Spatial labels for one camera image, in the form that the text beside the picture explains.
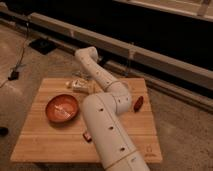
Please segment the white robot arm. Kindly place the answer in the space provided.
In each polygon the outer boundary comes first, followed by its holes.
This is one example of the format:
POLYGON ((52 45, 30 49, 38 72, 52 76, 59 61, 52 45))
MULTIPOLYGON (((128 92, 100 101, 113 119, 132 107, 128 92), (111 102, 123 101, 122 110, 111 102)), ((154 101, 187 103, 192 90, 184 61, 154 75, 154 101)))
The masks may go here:
POLYGON ((75 51, 76 59, 103 89, 82 103, 83 118, 105 171, 150 171, 119 121, 132 103, 128 88, 97 64, 95 47, 75 51))

